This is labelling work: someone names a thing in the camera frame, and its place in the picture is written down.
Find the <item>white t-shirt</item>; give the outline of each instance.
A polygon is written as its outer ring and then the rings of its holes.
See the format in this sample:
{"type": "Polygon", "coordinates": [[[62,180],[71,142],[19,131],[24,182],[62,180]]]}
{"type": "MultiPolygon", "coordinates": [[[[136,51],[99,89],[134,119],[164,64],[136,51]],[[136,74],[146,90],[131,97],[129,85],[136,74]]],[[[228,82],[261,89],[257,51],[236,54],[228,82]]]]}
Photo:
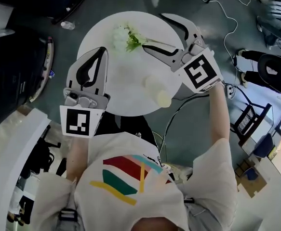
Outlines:
{"type": "Polygon", "coordinates": [[[229,230],[236,208],[236,181],[229,142],[219,140],[194,161],[188,182],[173,183],[157,148],[129,133],[90,139],[88,168],[73,183],[45,173],[35,199],[31,227],[54,230],[70,193],[86,231],[130,231],[141,218],[164,217],[179,230],[229,230]],[[185,198],[194,204],[185,204],[185,198]]]}

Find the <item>white flower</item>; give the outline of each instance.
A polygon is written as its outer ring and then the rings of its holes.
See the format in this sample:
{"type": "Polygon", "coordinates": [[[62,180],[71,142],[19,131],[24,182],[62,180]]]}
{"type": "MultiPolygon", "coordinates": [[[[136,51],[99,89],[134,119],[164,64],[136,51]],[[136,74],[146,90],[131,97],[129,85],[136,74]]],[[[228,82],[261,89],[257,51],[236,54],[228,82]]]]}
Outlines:
{"type": "Polygon", "coordinates": [[[119,51],[126,51],[130,30],[119,26],[113,30],[113,45],[119,51]]]}
{"type": "Polygon", "coordinates": [[[147,43],[147,39],[138,33],[137,29],[126,23],[113,29],[112,43],[117,51],[131,52],[147,43]]]}
{"type": "Polygon", "coordinates": [[[114,41],[113,42],[113,46],[115,47],[115,49],[117,51],[120,51],[120,52],[124,52],[126,51],[126,48],[128,46],[127,42],[126,41],[114,41]]]}

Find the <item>plastic bottle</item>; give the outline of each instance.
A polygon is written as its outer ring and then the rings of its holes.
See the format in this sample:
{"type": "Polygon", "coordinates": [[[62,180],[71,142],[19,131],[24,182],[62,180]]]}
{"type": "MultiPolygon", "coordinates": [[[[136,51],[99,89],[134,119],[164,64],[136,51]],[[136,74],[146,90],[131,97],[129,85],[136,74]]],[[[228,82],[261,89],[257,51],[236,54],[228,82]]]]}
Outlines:
{"type": "Polygon", "coordinates": [[[74,30],[75,29],[75,24],[71,23],[69,21],[63,21],[61,22],[61,27],[67,30],[74,30]]]}
{"type": "Polygon", "coordinates": [[[166,87],[154,75],[144,78],[143,85],[152,100],[161,108],[171,105],[171,96],[166,87]]]}

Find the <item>desk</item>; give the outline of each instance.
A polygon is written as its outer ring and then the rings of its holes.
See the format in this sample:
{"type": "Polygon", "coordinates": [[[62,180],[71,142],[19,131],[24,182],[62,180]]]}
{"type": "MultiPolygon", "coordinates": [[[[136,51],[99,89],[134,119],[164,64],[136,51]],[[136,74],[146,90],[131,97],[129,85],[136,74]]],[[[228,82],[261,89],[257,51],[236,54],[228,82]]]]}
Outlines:
{"type": "Polygon", "coordinates": [[[253,198],[239,186],[237,213],[231,230],[281,231],[281,175],[267,157],[259,162],[252,155],[250,160],[255,162],[254,167],[267,184],[253,198]]]}
{"type": "MultiPolygon", "coordinates": [[[[106,111],[119,116],[142,116],[160,108],[145,92],[142,83],[145,77],[156,76],[167,87],[171,97],[177,93],[182,81],[169,66],[147,54],[142,47],[126,53],[113,49],[112,30],[126,22],[146,38],[183,49],[177,33],[162,19],[148,13],[130,11],[113,14],[97,23],[84,37],[77,59],[97,47],[106,47],[109,54],[106,93],[111,96],[106,111]]],[[[155,45],[174,51],[172,47],[155,45]]]]}
{"type": "Polygon", "coordinates": [[[6,216],[18,177],[33,147],[49,123],[46,114],[33,109],[15,129],[0,153],[0,231],[5,230],[6,216]]]}

